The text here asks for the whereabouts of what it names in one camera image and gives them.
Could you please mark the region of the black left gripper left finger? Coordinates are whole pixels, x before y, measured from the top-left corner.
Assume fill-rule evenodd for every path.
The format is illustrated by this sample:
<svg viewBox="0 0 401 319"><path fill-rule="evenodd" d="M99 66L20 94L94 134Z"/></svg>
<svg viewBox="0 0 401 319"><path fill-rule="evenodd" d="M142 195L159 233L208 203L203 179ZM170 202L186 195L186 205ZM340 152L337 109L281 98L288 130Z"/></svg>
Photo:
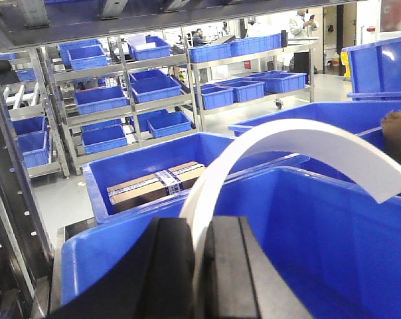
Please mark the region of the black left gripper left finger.
<svg viewBox="0 0 401 319"><path fill-rule="evenodd" d="M100 280L51 318L192 318L195 254L183 218L154 218Z"/></svg>

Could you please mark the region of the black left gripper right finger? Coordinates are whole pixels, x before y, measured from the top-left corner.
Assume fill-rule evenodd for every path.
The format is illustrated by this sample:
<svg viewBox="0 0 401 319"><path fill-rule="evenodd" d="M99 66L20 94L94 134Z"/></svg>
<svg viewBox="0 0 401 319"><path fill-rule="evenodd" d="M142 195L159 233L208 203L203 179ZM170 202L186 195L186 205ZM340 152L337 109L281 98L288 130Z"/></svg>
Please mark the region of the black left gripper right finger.
<svg viewBox="0 0 401 319"><path fill-rule="evenodd" d="M247 218L215 216L204 246L206 318L311 318L269 261Z"/></svg>

